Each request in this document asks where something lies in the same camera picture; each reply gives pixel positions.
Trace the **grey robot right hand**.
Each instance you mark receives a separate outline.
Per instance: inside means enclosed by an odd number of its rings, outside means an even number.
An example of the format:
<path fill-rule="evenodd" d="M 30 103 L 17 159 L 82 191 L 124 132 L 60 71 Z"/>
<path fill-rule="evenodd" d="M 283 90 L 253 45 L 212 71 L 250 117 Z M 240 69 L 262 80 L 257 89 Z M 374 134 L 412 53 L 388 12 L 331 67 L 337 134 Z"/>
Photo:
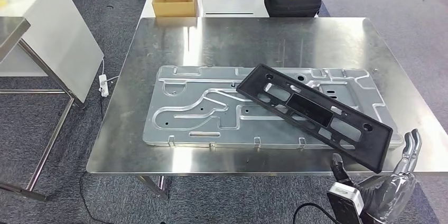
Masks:
<path fill-rule="evenodd" d="M 422 139 L 418 129 L 405 134 L 406 146 L 390 176 L 354 183 L 347 174 L 342 157 L 332 156 L 331 170 L 336 182 L 327 192 L 336 223 L 393 223 L 412 195 Z"/>

